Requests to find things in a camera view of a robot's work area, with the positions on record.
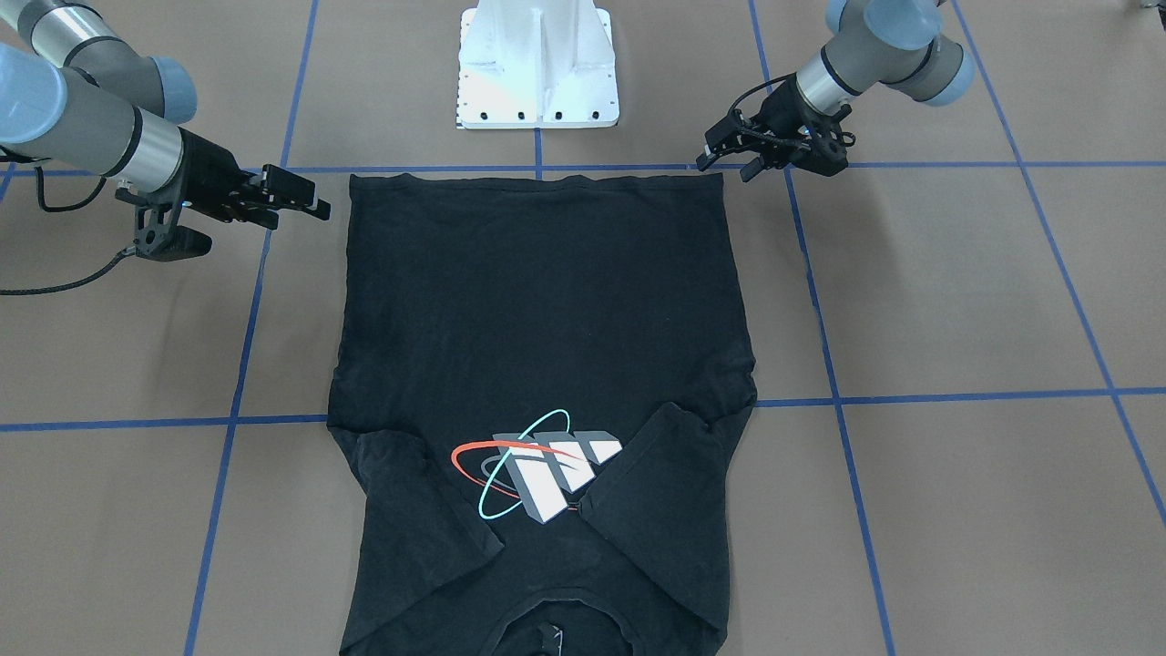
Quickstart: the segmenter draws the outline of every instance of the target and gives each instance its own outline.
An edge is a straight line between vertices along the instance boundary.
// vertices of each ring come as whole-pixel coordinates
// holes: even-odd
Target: blue tape line
[[[834,405],[833,398],[761,400],[754,408],[822,408]]]
[[[226,473],[231,465],[231,451],[234,447],[234,425],[226,429],[223,443],[223,456],[219,459],[218,479],[215,481],[215,500],[211,503],[211,517],[206,527],[206,541],[203,543],[203,559],[198,565],[198,583],[195,586],[195,602],[190,611],[190,625],[187,627],[184,656],[192,656],[195,641],[198,639],[198,622],[203,615],[203,600],[206,597],[206,579],[211,572],[211,557],[215,555],[215,537],[218,535],[219,513],[223,509],[223,492],[226,489]]]
[[[1123,397],[1147,397],[1166,395],[1166,388],[1118,388],[1115,390],[1118,396]]]
[[[696,170],[696,164],[683,163],[626,163],[626,164],[547,164],[543,170]]]
[[[312,0],[308,12],[308,27],[303,37],[303,50],[300,56],[300,70],[296,76],[295,91],[292,94],[292,107],[288,111],[287,131],[283,135],[283,151],[280,156],[280,165],[286,167],[292,153],[292,139],[295,134],[296,115],[300,111],[300,98],[303,94],[303,83],[308,73],[308,59],[311,55],[311,41],[316,28],[316,16],[319,10],[319,0]],[[247,383],[247,367],[251,364],[251,350],[255,338],[255,324],[259,319],[259,304],[264,296],[264,271],[267,267],[267,255],[272,248],[272,231],[268,230],[264,237],[264,249],[259,256],[259,270],[255,273],[255,288],[251,296],[251,313],[247,317],[247,333],[243,341],[243,355],[239,359],[239,382],[234,390],[234,398],[231,402],[231,421],[226,429],[226,439],[223,443],[223,458],[219,464],[218,481],[215,485],[215,499],[211,503],[210,525],[206,529],[206,543],[203,546],[203,560],[198,571],[198,584],[195,588],[195,601],[190,612],[190,626],[187,630],[187,644],[183,656],[194,656],[195,643],[198,639],[198,622],[202,618],[203,601],[206,592],[206,580],[210,577],[211,557],[215,552],[215,537],[218,532],[219,513],[223,508],[223,493],[226,488],[226,477],[231,466],[231,451],[234,446],[234,432],[239,419],[239,410],[243,405],[243,393]]]
[[[180,429],[188,426],[226,426],[230,417],[189,419],[126,419],[107,422],[41,422],[35,424],[0,424],[0,433],[45,433],[51,431],[111,431],[131,429]]]
[[[289,165],[292,172],[529,172],[533,165]]]
[[[31,169],[22,169],[12,174],[13,177],[34,177],[36,171]],[[45,169],[44,177],[90,177],[97,175],[96,172],[84,170],[84,169]]]
[[[838,379],[834,371],[834,358],[830,355],[830,340],[826,331],[826,317],[822,315],[822,303],[817,295],[817,283],[814,280],[814,264],[810,262],[809,246],[806,241],[806,230],[802,226],[801,209],[798,204],[798,192],[794,189],[794,178],[789,169],[782,170],[786,178],[786,190],[789,193],[789,207],[794,217],[794,227],[798,231],[798,246],[801,248],[802,259],[806,263],[806,282],[809,285],[810,302],[814,304],[814,313],[817,316],[817,327],[822,340],[822,359],[826,362],[826,375],[830,383],[831,404],[838,422],[838,433],[842,437],[842,451],[847,457],[847,472],[850,477],[850,492],[855,498],[855,509],[858,515],[858,529],[863,536],[863,549],[866,552],[866,567],[870,570],[871,587],[874,591],[874,601],[878,606],[879,623],[883,627],[883,642],[886,646],[887,656],[895,656],[894,635],[891,632],[891,618],[886,608],[886,599],[883,594],[883,578],[878,571],[878,559],[874,556],[874,542],[871,539],[870,524],[866,521],[866,503],[863,501],[862,485],[858,481],[858,468],[855,465],[854,451],[850,447],[850,431],[847,428],[847,417],[843,412],[842,396],[838,394]]]
[[[534,178],[542,179],[542,129],[534,128]]]
[[[850,162],[850,168],[1017,168],[1017,162]]]
[[[1025,160],[1024,165],[1030,168],[1159,168],[1166,167],[1166,161],[1030,162]]]
[[[1089,347],[1093,350],[1094,358],[1097,360],[1097,368],[1101,371],[1102,379],[1105,381],[1105,388],[1112,395],[1114,408],[1117,410],[1117,415],[1122,419],[1122,428],[1125,430],[1125,437],[1130,442],[1130,447],[1133,450],[1135,458],[1138,461],[1138,467],[1142,470],[1142,477],[1145,479],[1146,487],[1150,489],[1150,496],[1153,499],[1154,506],[1158,508],[1158,516],[1163,524],[1166,525],[1166,505],[1163,503],[1158,484],[1154,482],[1153,474],[1150,472],[1150,467],[1146,466],[1146,460],[1143,457],[1142,446],[1138,444],[1138,437],[1133,432],[1133,426],[1130,425],[1130,422],[1125,416],[1125,408],[1122,405],[1122,396],[1117,393],[1117,388],[1114,385],[1114,378],[1110,375],[1109,366],[1105,364],[1105,359],[1101,353],[1097,338],[1093,332],[1093,326],[1089,324],[1089,317],[1086,315],[1084,305],[1077,294],[1076,285],[1073,283],[1073,277],[1069,275],[1068,266],[1065,263],[1065,258],[1061,254],[1060,246],[1056,244],[1056,238],[1053,235],[1048,217],[1045,214],[1045,207],[1040,202],[1040,196],[1037,193],[1037,188],[1032,182],[1032,176],[1028,174],[1028,164],[1025,163],[1024,157],[1020,155],[1020,148],[1017,146],[1012,127],[1009,125],[1007,117],[1004,115],[1004,107],[1000,105],[1000,99],[996,93],[996,89],[992,86],[992,82],[988,77],[988,69],[984,66],[984,61],[979,56],[979,48],[976,47],[976,40],[972,38],[971,30],[968,28],[968,21],[963,15],[963,9],[960,7],[960,1],[951,0],[951,7],[955,9],[956,17],[960,19],[960,27],[963,29],[963,34],[968,38],[968,47],[971,50],[972,57],[976,59],[976,66],[979,69],[979,75],[984,79],[984,87],[988,89],[988,94],[991,97],[992,105],[996,107],[996,113],[1000,119],[1000,125],[1004,126],[1004,134],[1007,136],[1009,144],[1012,147],[1012,153],[1016,155],[1017,163],[1020,164],[1020,174],[1024,176],[1025,185],[1028,188],[1028,196],[1032,198],[1033,206],[1037,207],[1037,216],[1040,218],[1040,225],[1045,231],[1045,238],[1048,240],[1048,246],[1053,251],[1056,266],[1061,270],[1061,278],[1065,281],[1065,285],[1069,290],[1069,296],[1073,298],[1073,306],[1077,310],[1077,317],[1081,319],[1081,326],[1086,332],[1086,338],[1089,340]]]
[[[757,42],[757,58],[761,61],[761,77],[771,79],[770,57],[765,54],[765,40],[761,37],[761,21],[757,17],[757,2],[749,0],[749,17],[753,21],[753,41]],[[773,93],[773,85],[766,86]]]
[[[240,426],[258,426],[267,424],[323,424],[326,415],[269,415],[266,417],[240,417],[236,422]]]
[[[1017,163],[993,162],[993,161],[942,161],[942,162],[850,162],[850,168],[1163,168],[1166,161],[1041,161]],[[717,169],[740,169],[743,163],[717,162],[712,168]],[[401,165],[285,165],[283,168],[293,172],[531,172],[538,170],[534,164],[401,164]],[[695,170],[696,164],[690,163],[597,163],[597,164],[542,164],[547,170]],[[258,168],[244,168],[251,172],[259,172]],[[13,177],[33,177],[31,170],[15,170]],[[54,169],[45,170],[47,177],[89,177],[94,175],[87,170]]]
[[[906,405],[913,403],[984,403],[996,401],[1166,396],[1166,388],[1118,388],[1109,390],[1031,390],[1017,393],[968,393],[950,395],[899,395],[885,397],[840,397],[842,405]],[[754,408],[824,408],[835,401],[827,397],[760,400]],[[189,426],[239,426],[280,424],[324,424],[326,415],[265,415],[253,417],[189,417],[174,419],[112,419],[98,422],[42,422],[0,424],[0,433],[44,433],[55,431],[107,431],[134,429],[181,429]]]
[[[1133,458],[1138,461],[1138,470],[1142,470],[1142,478],[1146,480],[1146,486],[1150,488],[1150,498],[1154,500],[1154,507],[1158,508],[1158,517],[1161,519],[1163,524],[1166,525],[1166,503],[1163,502],[1161,492],[1158,489],[1158,485],[1154,482],[1154,475],[1150,471],[1150,464],[1146,463],[1146,456],[1142,452],[1142,445],[1138,444],[1138,437],[1133,432],[1133,425],[1130,424],[1130,418],[1125,414],[1125,407],[1122,405],[1122,397],[1114,395],[1114,408],[1117,409],[1117,417],[1122,421],[1122,429],[1125,430],[1125,438],[1130,442],[1130,449],[1133,450]]]
[[[296,73],[295,92],[292,93],[292,111],[288,112],[288,126],[283,133],[283,154],[280,165],[286,167],[292,156],[292,136],[295,134],[295,121],[300,115],[300,97],[303,94],[303,80],[308,77],[308,59],[311,57],[311,41],[316,34],[316,14],[319,12],[319,0],[311,0],[308,12],[308,31],[303,36],[303,50],[300,55],[300,71]]]
[[[965,403],[991,401],[1025,401],[1055,398],[1109,397],[1109,390],[1037,390],[1020,393],[968,393],[953,395],[901,395],[886,397],[843,397],[843,405],[892,405],[905,403]]]
[[[12,174],[15,172],[16,164],[8,163],[8,168],[3,171],[3,179],[0,179],[0,203],[3,202],[3,197],[8,193],[8,185],[12,184]]]

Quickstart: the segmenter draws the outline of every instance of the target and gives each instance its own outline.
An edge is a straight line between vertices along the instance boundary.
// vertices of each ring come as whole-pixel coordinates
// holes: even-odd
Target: red swoosh
[[[455,449],[454,453],[449,454],[449,459],[454,464],[454,467],[463,477],[465,477],[466,479],[470,479],[471,481],[473,481],[475,484],[478,484],[482,487],[486,487],[486,482],[485,481],[471,477],[469,472],[466,472],[465,470],[463,470],[462,468],[462,464],[457,461],[457,458],[459,456],[462,456],[463,453],[468,452],[468,451],[476,451],[476,450],[479,450],[479,449],[494,449],[494,447],[500,447],[500,446],[508,446],[511,449],[529,449],[529,450],[533,450],[533,451],[541,451],[543,453],[554,453],[555,456],[564,456],[564,457],[570,458],[573,460],[583,460],[582,458],[580,458],[577,456],[571,456],[571,454],[569,454],[567,452],[559,451],[557,449],[550,449],[549,446],[542,446],[542,445],[536,445],[536,444],[527,444],[527,443],[512,443],[512,442],[505,442],[505,440],[492,440],[492,442],[464,444],[464,445]],[[519,499],[519,496],[517,494],[514,494],[514,493],[512,493],[512,492],[510,492],[507,489],[503,489],[503,488],[500,488],[498,486],[490,486],[490,489],[500,492],[500,493],[503,493],[504,495],[506,495],[506,496],[508,496],[511,499]]]

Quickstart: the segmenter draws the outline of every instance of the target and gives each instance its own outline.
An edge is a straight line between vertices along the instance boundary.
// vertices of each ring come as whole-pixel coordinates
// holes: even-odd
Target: graphic print
[[[566,430],[533,432],[556,415],[562,415],[567,419]],[[493,442],[462,445],[450,454],[454,467],[463,477],[482,486],[478,515],[483,520],[498,520],[521,506],[531,519],[546,524],[567,510],[568,503],[563,491],[576,493],[595,480],[592,463],[603,465],[623,451],[619,440],[606,431],[571,433],[571,416],[566,410],[554,410],[543,415],[521,433],[498,433],[493,438]],[[482,449],[498,450],[498,456],[482,463],[485,481],[468,473],[458,461],[458,457],[463,453]],[[497,480],[503,467],[510,474],[513,487]],[[518,502],[501,513],[487,515],[485,503],[490,491],[517,499]]]

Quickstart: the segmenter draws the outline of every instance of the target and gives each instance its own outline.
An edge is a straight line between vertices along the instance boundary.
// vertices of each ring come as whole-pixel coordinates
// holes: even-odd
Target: light blue robot joint cap
[[[863,17],[871,34],[900,50],[926,48],[943,31],[943,16],[933,0],[871,0]]]
[[[40,139],[61,120],[69,86],[57,66],[0,43],[0,142]]]
[[[181,125],[195,118],[198,111],[198,92],[195,80],[177,61],[170,57],[150,57],[157,66],[162,80],[163,115],[166,120]]]
[[[976,80],[976,65],[971,62],[971,57],[968,56],[968,51],[963,52],[963,62],[960,63],[960,70],[956,71],[955,77],[951,82],[935,94],[934,98],[929,100],[923,100],[925,105],[930,105],[933,107],[942,107],[943,105],[950,105],[964,93],[971,89],[971,83]]]
[[[842,14],[849,3],[850,0],[830,0],[830,3],[827,5],[826,27],[830,28],[834,34],[842,31]]]

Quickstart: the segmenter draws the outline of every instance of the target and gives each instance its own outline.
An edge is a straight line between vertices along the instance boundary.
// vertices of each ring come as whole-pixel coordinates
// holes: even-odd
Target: black t-shirt
[[[719,175],[351,178],[351,656],[709,656],[756,402]]]

